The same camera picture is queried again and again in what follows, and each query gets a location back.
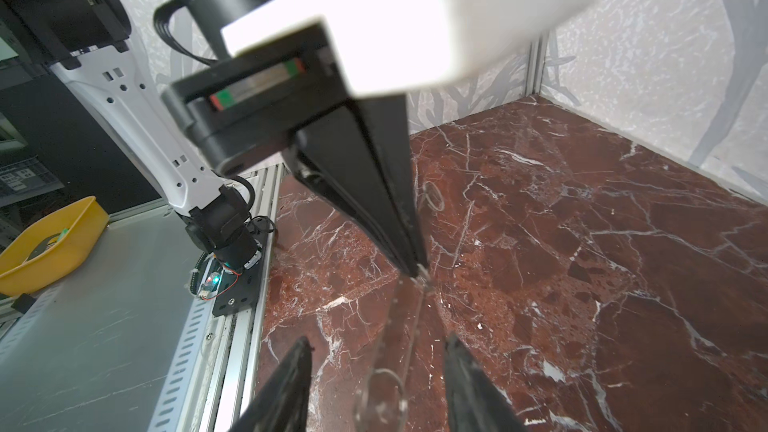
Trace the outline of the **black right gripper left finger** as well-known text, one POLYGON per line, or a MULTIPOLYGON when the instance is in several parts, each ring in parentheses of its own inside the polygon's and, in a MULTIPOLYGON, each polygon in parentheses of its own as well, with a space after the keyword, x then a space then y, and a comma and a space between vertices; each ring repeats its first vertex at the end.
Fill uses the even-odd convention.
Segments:
POLYGON ((229 432, 305 431, 312 351, 308 338, 300 337, 229 432))

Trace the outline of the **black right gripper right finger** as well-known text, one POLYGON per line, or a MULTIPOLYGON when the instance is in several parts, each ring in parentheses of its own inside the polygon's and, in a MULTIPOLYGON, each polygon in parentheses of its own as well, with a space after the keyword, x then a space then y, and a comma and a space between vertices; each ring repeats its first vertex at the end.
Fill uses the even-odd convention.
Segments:
POLYGON ((527 430, 456 335, 445 342, 443 376, 451 432, 527 430))

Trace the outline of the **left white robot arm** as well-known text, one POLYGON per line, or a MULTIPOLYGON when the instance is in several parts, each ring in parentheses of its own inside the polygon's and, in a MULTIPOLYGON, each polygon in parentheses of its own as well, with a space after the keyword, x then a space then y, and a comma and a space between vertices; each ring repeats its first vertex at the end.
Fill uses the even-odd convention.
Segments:
POLYGON ((173 50, 172 15, 188 9, 213 49, 203 69, 156 92, 120 0, 1 0, 4 85, 52 72, 154 181, 192 241, 239 275, 263 249, 253 199, 231 187, 280 154, 293 176, 348 216, 402 273, 429 260, 411 188, 401 95, 355 98, 324 30, 308 26, 238 57, 221 29, 268 0, 169 0, 154 14, 173 50))

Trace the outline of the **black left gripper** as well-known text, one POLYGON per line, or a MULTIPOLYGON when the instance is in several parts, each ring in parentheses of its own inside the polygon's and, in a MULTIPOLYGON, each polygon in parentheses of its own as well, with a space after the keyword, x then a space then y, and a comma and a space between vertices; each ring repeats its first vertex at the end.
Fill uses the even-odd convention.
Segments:
POLYGON ((348 97, 319 25, 220 60, 161 95, 216 174, 231 177, 283 150, 297 181, 416 278, 428 268, 428 254, 416 210, 406 97, 348 97), (287 148, 295 133, 296 146, 287 148))

